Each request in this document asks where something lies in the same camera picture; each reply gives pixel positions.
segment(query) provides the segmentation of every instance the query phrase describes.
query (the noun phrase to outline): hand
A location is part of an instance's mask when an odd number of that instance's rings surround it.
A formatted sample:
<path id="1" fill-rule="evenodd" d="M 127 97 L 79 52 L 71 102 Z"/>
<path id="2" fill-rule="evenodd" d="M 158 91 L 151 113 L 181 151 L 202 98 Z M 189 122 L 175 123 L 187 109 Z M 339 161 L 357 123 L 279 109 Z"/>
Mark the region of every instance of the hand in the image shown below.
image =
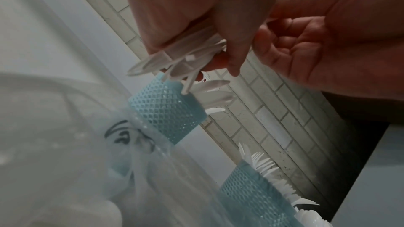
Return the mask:
<path id="1" fill-rule="evenodd" d="M 187 28 L 209 18 L 227 40 L 226 53 L 206 69 L 226 68 L 233 76 L 245 61 L 253 37 L 276 0 L 129 0 L 148 52 L 155 53 Z"/>
<path id="2" fill-rule="evenodd" d="M 403 0 L 278 0 L 261 26 L 261 62 L 302 85 L 404 99 Z"/>

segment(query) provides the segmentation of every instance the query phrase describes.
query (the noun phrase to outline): light blue mesh tube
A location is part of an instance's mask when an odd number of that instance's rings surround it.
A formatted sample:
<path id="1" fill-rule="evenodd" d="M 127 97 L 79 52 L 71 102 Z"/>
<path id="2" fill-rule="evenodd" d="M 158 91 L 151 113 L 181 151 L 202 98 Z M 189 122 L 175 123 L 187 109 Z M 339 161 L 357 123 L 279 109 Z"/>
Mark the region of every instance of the light blue mesh tube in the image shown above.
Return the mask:
<path id="1" fill-rule="evenodd" d="M 191 93 L 181 94 L 181 82 L 162 82 L 162 76 L 156 76 L 141 92 L 131 97 L 129 104 L 175 145 L 207 116 Z"/>
<path id="2" fill-rule="evenodd" d="M 293 206 L 245 161 L 237 165 L 220 191 L 248 208 L 270 227 L 303 227 L 294 217 L 296 211 Z"/>

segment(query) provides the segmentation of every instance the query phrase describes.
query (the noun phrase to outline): blue mesh cylinder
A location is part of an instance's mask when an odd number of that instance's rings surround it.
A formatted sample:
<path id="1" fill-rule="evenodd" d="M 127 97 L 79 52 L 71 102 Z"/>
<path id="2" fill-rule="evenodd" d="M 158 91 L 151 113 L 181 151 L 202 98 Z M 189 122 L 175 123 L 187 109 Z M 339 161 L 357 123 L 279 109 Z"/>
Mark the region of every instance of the blue mesh cylinder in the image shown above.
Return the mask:
<path id="1" fill-rule="evenodd" d="M 207 116 L 191 93 L 181 94 L 181 82 L 162 82 L 162 76 L 156 76 L 141 92 L 131 97 L 129 104 L 175 145 Z"/>
<path id="2" fill-rule="evenodd" d="M 295 218 L 293 206 L 245 161 L 237 165 L 220 191 L 261 218 L 269 227 L 303 227 Z"/>

